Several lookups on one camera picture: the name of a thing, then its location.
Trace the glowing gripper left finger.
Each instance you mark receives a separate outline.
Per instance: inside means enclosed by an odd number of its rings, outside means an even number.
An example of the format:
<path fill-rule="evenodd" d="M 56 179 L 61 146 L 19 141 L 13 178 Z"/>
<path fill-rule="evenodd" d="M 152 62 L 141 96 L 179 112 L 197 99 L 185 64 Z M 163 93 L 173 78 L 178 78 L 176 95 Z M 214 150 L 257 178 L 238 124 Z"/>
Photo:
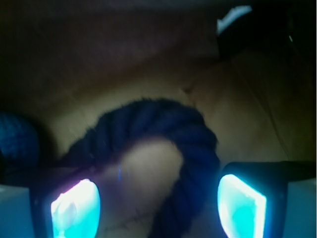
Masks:
<path fill-rule="evenodd" d="M 94 238 L 100 213 L 88 171 L 18 171 L 0 184 L 2 238 Z"/>

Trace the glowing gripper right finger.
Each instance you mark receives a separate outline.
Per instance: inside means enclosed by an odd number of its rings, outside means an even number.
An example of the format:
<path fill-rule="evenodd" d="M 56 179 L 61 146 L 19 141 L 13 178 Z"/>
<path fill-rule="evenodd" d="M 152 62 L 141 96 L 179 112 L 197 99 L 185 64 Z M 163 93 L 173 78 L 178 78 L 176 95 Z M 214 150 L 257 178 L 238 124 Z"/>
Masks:
<path fill-rule="evenodd" d="M 217 209 L 228 238 L 315 238 L 315 162 L 233 162 L 223 169 Z"/>

